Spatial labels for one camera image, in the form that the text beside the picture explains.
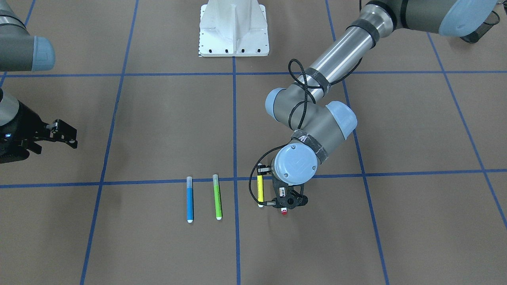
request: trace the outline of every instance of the blue tape line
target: blue tape line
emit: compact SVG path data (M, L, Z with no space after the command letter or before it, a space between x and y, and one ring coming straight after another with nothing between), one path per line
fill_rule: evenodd
M353 74L441 74L442 71L423 71L423 70L381 70L381 71L363 71Z
M336 41L335 28L333 27L333 19L331 18L331 10L329 9L329 2L325 0L325 8L328 11L329 26L331 26L331 34L333 35L333 42Z
M31 13L32 13L33 8L34 8L34 6L35 6L35 1L36 1L36 0L33 0L33 1L32 1L32 4L30 5L30 9L28 10L28 14L26 15L26 20L25 20L25 22L24 22L25 26L27 26L27 25L28 25L28 22L30 21Z
M238 202L238 153L236 113L236 57L232 57L232 114L233 114L233 167L234 167L234 219L236 224L236 284L241 284L241 259L239 244L239 202Z
M352 74L442 74L438 70L380 70L380 71L354 71ZM456 70L446 71L448 74L504 74L507 70ZM37 78L37 77L120 77L120 76L230 76L232 73L103 73L103 74L8 74L4 72L0 80L0 87L5 78ZM289 75L289 72L237 72L237 76L245 75Z
M345 100L347 101L347 106L350 108L350 100L348 97L347 85L345 84L345 80L342 81L343 91L345 92ZM370 208L370 215L372 217L373 230L375 232L375 239L377 240L377 248L380 256L380 263L382 264L382 272L384 273L385 284L389 285L389 276L387 274L387 267L385 265L384 260L384 252L382 250L382 243L380 241L380 234L377 227L377 219L375 218L375 211L373 210L372 198L370 196L370 187L368 186L368 181L366 179L365 166L363 164L363 156L361 155L361 148L359 147L359 140L357 139L357 132L354 130L352 132L354 134L355 147L357 150L357 156L359 158L359 166L361 168L361 174L363 175L363 183L365 185L366 198L368 199L368 206Z
M446 174L470 174L482 173L480 169L470 170L444 170L444 171L413 171L413 172L380 172L380 173L351 173L351 174L320 174L315 175L313 179L333 179L333 178L351 178L351 177L389 177L389 176L417 176L417 175L446 175ZM486 169L487 173L505 173L507 169ZM270 176L264 177L264 180L271 180ZM195 183L212 182L211 178L193 179ZM220 181L248 181L248 177L221 177ZM0 185L0 189L13 188L43 188L43 187L72 187L72 186L98 186L102 185L142 185L142 184L171 184L186 183L185 179L166 179L166 180L137 180L137 181L104 181L100 182L76 182L76 183L41 183L41 184L5 184Z
M7 72L4 72L2 78L0 79L0 87L4 85L5 78L7 77Z
M230 72L193 72L193 73L125 73L125 76L230 76Z
M88 269L88 261L90 260L90 251L92 248L93 233L95 232L95 223L97 221L98 206L100 204L100 197L102 195L102 184L98 186L97 198L95 199L95 207L93 209L92 225L88 235L88 243L86 245L85 260L83 262L83 271L81 272L80 285L84 285L86 278L86 271Z
M111 77L121 76L121 73L102 73L102 74L10 74L8 78L29 78L29 77Z
M125 70L127 69L128 54L129 54L129 51L130 51L130 43L132 42L132 35L134 33L135 19L136 19L136 16L137 16L137 7L138 6L139 6L139 0L136 0L135 1L135 6L134 6L134 13L132 15L132 23L130 25L130 34L129 34L128 41L127 41L127 48L125 49L125 57L124 57L124 60L123 60L123 68L122 68L122 74L123 75L125 74ZM110 151L110 148L111 148L111 141L113 140L113 131L115 129L116 112L118 111L118 104L120 102L120 96L121 96L122 87L123 87L123 79L125 78L123 75L120 77L120 83L118 85L118 93L116 94L115 108L113 110L113 118L111 120L111 127L110 127L110 130L109 130L109 137L107 139L107 146L106 146L105 155L104 155L104 165L103 165L103 168L102 168L102 173L100 175L100 185L99 185L98 191L97 191L97 199L95 200L95 208L93 210L92 225L90 227L90 235L88 237L88 245L86 247L85 261L83 263L83 271L81 273L81 282L80 282L80 285L84 285L84 283L85 283L86 271L87 271L87 268L88 268L88 260L90 258L90 251L91 251L92 240L93 240L93 233L95 231L95 223L96 223L96 220L97 220L98 207L99 207L99 204L100 204L100 196L102 194L102 185L103 185L103 182L104 182L105 171L107 169L107 161L109 159L109 151Z
M0 185L0 189L13 188L42 188L42 187L72 187L72 186L98 186L99 182L75 182L75 183L39 183L39 184L10 184Z
M472 144L472 148L474 149L474 152L477 156L477 160L478 160L479 165L481 166L481 170L484 174L484 179L486 180L486 183L488 184L489 191L491 191L491 195L493 196L493 200L495 201L498 212L500 213L500 217L502 218L503 225L507 229L507 219L505 218L505 214L503 213L503 209L500 205L500 202L498 201L498 198L496 197L495 190L493 189L493 186L491 185L491 182L489 181L488 172L486 171L486 169L484 167L481 156L479 155L479 151L477 150L474 139L472 138L472 133L470 132L470 129L468 128L468 125L466 124L466 120L463 115L463 112L461 111L461 108L459 107L458 100L456 99L456 95L454 94L454 90L452 89L451 82L449 81L449 77L447 76L447 73L444 69L444 65L442 64L442 61L440 60L440 56L437 51L437 48L436 48L429 32L427 32L426 34L428 36L429 42L431 43L431 47L433 48L433 51L435 52L435 56L437 57L437 61L439 62L440 68L442 69L442 73L444 74L445 80L447 82L447 86L449 87L449 91L451 92L452 99L454 101L454 104L456 105L456 108L458 109L459 117L461 118L463 126L465 127L465 130L466 130L466 134L468 135L468 138L470 139L470 143Z

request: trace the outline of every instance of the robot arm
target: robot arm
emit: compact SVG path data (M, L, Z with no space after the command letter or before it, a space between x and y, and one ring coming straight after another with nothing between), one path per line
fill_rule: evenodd
M0 0L0 71L52 69L55 52L48 39L32 37L5 0ZM62 120L47 124L30 108L0 88L0 163L40 154L36 141L60 141L77 148L77 131Z
M6 0L0 0L0 70L41 71L55 65L55 51L47 38L30 36Z
M294 186L303 190L318 165L357 126L356 116L347 105L333 101L322 107L316 103L381 38L399 28L462 37L475 31L495 4L496 0L374 0L366 4L341 38L305 70L306 75L286 89L277 88L269 93L266 111L294 133L268 166L275 199L258 203L289 209L306 204L307 197L297 193Z

